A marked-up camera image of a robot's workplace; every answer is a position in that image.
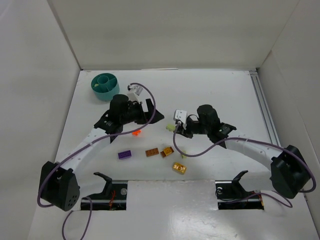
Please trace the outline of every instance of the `small orange object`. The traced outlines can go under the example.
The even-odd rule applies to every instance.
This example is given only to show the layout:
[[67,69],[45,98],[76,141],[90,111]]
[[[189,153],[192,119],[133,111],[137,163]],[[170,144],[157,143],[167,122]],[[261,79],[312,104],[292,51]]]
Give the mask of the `small orange object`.
[[185,174],[187,167],[178,162],[175,162],[172,166],[172,169],[177,171],[180,174]]
[[161,156],[163,158],[169,156],[170,154],[172,154],[174,152],[174,149],[170,146],[170,147],[166,147],[165,149],[163,149],[162,152],[160,152]]
[[138,136],[140,133],[141,133],[141,130],[138,130],[138,131],[134,131],[134,132],[132,133],[132,135]]
[[153,149],[145,151],[145,155],[147,157],[151,157],[151,156],[154,156],[154,155],[157,155],[157,154],[159,154],[158,148],[153,148]]

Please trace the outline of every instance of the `white enclosure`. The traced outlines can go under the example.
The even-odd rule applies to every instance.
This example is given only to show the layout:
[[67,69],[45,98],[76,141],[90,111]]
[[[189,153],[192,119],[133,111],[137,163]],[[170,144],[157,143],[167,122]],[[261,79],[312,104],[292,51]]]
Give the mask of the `white enclosure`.
[[[80,69],[259,68],[280,143],[320,185],[319,12],[318,0],[1,0],[0,239],[28,237]],[[306,198],[320,233],[320,187]]]
[[298,0],[50,0],[83,69],[256,68]]

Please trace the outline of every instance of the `purple cable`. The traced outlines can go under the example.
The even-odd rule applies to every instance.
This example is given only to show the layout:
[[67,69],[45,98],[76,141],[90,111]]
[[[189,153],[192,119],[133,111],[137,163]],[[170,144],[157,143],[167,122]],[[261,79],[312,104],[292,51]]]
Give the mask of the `purple cable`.
[[[85,197],[85,198],[88,199],[89,202],[90,202],[90,212],[89,212],[88,221],[86,222],[86,226],[85,226],[84,232],[83,232],[82,237],[80,238],[80,240],[84,239],[84,237],[85,237],[85,235],[86,235],[86,233],[87,233],[87,230],[88,230],[88,227],[89,227],[89,223],[90,223],[90,220],[91,220],[92,211],[93,211],[93,208],[94,208],[91,198],[88,197],[88,196]],[[66,222],[67,222],[68,218],[70,217],[70,215],[71,215],[73,212],[74,212],[74,211],[71,210],[71,211],[68,213],[68,215],[65,217],[65,220],[63,221],[63,224],[62,224],[62,238],[63,238],[63,240],[67,240],[67,239],[66,239],[66,236],[65,236],[65,225],[66,225]]]
[[114,134],[109,134],[109,135],[106,135],[106,136],[102,136],[102,137],[99,137],[95,140],[93,140],[91,143],[88,143],[87,145],[83,146],[82,148],[80,148],[79,150],[75,151],[74,153],[70,154],[68,157],[66,157],[66,159],[64,159],[63,161],[61,161],[57,166],[55,166],[52,171],[46,176],[46,178],[44,179],[43,183],[41,184],[40,188],[39,188],[39,191],[38,191],[38,196],[36,198],[36,201],[39,205],[39,207],[41,208],[49,208],[49,207],[52,207],[53,204],[48,204],[48,205],[44,205],[41,203],[40,199],[41,199],[41,193],[42,191],[44,190],[45,188],[45,185],[47,184],[48,180],[51,178],[51,176],[54,174],[54,172],[60,168],[65,162],[67,162],[68,160],[70,160],[71,158],[73,158],[74,156],[76,156],[77,154],[81,153],[83,150],[87,149],[88,147],[91,146],[91,144],[95,144],[96,142],[99,142],[100,140],[102,139],[106,139],[106,138],[110,138],[110,137],[115,137],[115,136],[121,136],[121,135],[126,135],[126,134],[131,134],[133,132],[136,132],[140,129],[143,129],[144,127],[146,127],[149,123],[151,123],[151,121],[154,119],[155,115],[156,115],[156,100],[155,100],[155,97],[154,95],[151,93],[151,91],[146,88],[144,85],[142,85],[141,83],[138,83],[138,82],[133,82],[133,83],[130,83],[130,85],[139,85],[141,87],[143,87],[149,94],[150,94],[150,97],[152,98],[152,101],[153,101],[153,113],[149,119],[149,121],[146,122],[146,124],[142,125],[141,127],[138,127],[137,129],[134,129],[134,130],[131,130],[131,131],[126,131],[126,132],[120,132],[120,133],[114,133]]
[[305,164],[305,162],[300,159],[297,155],[295,155],[294,153],[290,152],[289,150],[281,147],[281,146],[277,146],[277,145],[274,145],[272,143],[268,143],[268,142],[264,142],[264,141],[257,141],[257,140],[252,140],[252,139],[247,139],[247,138],[243,138],[243,137],[228,137],[228,138],[225,138],[225,139],[222,139],[220,141],[217,141],[215,144],[211,145],[210,147],[208,147],[206,150],[204,150],[203,152],[200,152],[198,154],[194,154],[194,155],[190,155],[190,154],[186,154],[184,153],[183,151],[181,151],[178,146],[177,146],[177,143],[176,143],[176,134],[177,134],[177,130],[178,130],[178,127],[181,123],[178,123],[178,125],[175,127],[175,130],[173,132],[173,145],[174,147],[176,148],[176,150],[186,156],[186,157],[190,157],[190,158],[194,158],[194,157],[199,157],[207,152],[209,152],[212,148],[214,148],[215,146],[225,142],[225,141],[229,141],[229,140],[240,140],[240,141],[247,141],[247,142],[250,142],[250,143],[254,143],[254,144],[260,144],[260,145],[266,145],[266,146],[270,146],[270,147],[273,147],[275,149],[279,149],[283,152],[285,152],[286,154],[289,154],[290,156],[292,156],[295,160],[297,160],[304,168],[305,170],[307,171],[307,173],[309,174],[311,180],[312,180],[312,188],[310,188],[309,190],[301,190],[300,193],[311,193],[313,192],[315,189],[316,189],[316,186],[317,186],[317,183],[316,183],[316,178],[314,176],[314,174],[311,172],[310,168],[307,166],[307,164]]
[[269,198],[272,198],[272,199],[275,200],[276,202],[278,202],[278,203],[280,203],[280,204],[282,204],[282,205],[284,205],[284,206],[286,206],[286,207],[288,207],[288,208],[290,208],[290,209],[293,208],[292,203],[291,203],[287,198],[285,198],[284,196],[282,196],[280,193],[278,193],[278,192],[276,192],[276,191],[272,191],[272,192],[278,194],[280,197],[282,197],[284,200],[286,200],[289,205],[287,205],[287,204],[284,203],[283,201],[280,201],[279,199],[275,198],[274,196],[272,196],[272,195],[270,195],[270,194],[267,194],[267,193],[264,193],[264,192],[257,192],[257,193],[254,193],[254,194],[252,194],[252,195],[250,195],[250,196],[247,196],[247,197],[245,197],[245,198],[243,198],[243,199],[240,199],[240,200],[224,201],[224,203],[234,204],[234,203],[239,203],[239,202],[248,200],[248,199],[250,199],[250,198],[252,198],[252,197],[254,197],[254,196],[257,196],[257,195],[265,195],[265,196],[267,196],[267,197],[269,197]]
[[[99,137],[95,140],[93,140],[91,143],[85,145],[84,147],[80,148],[79,150],[75,151],[74,153],[70,154],[67,158],[65,158],[63,161],[61,161],[60,163],[58,163],[57,166],[55,166],[52,171],[46,176],[46,178],[44,179],[43,183],[41,184],[40,188],[39,188],[39,191],[38,191],[38,196],[37,196],[37,204],[39,205],[39,207],[41,208],[49,208],[49,207],[52,207],[53,204],[48,204],[48,205],[44,205],[41,203],[41,193],[42,191],[44,190],[45,188],[45,185],[47,184],[48,180],[51,178],[51,176],[54,174],[54,172],[59,168],[61,167],[61,165],[63,165],[66,161],[70,160],[71,158],[73,158],[75,155],[81,153],[83,150],[87,149],[91,144],[95,144],[96,142],[99,142],[100,140],[102,139],[106,139],[106,138],[110,138],[110,137],[115,137],[115,136],[120,136],[120,135],[126,135],[126,134],[131,134],[133,132],[136,132],[140,129],[143,129],[144,127],[146,127],[149,123],[151,123],[151,121],[154,119],[155,115],[156,115],[156,100],[155,100],[155,97],[154,95],[151,93],[151,91],[146,88],[144,85],[142,85],[141,83],[138,83],[138,82],[133,82],[133,83],[130,83],[130,85],[139,85],[141,87],[143,87],[151,96],[152,98],[152,101],[153,101],[153,113],[150,117],[150,119],[146,122],[146,124],[142,125],[141,127],[138,127],[137,129],[134,129],[134,130],[131,130],[131,131],[127,131],[127,132],[120,132],[120,133],[115,133],[115,134],[110,134],[110,135],[106,135],[106,136],[102,136],[102,137]],[[89,227],[89,223],[90,223],[90,220],[91,220],[91,215],[92,215],[92,211],[93,211],[93,203],[90,199],[90,197],[86,197],[89,201],[90,201],[90,212],[89,212],[89,218],[88,218],[88,221],[86,223],[86,226],[85,226],[85,229],[84,229],[84,232],[83,232],[83,235],[81,237],[80,240],[84,239],[85,235],[86,235],[86,232],[88,230],[88,227]],[[67,240],[66,239],[66,236],[65,236],[65,225],[66,225],[66,222],[67,222],[67,219],[69,218],[69,216],[73,213],[73,210],[71,210],[68,215],[66,216],[63,224],[62,224],[62,238],[63,240]]]

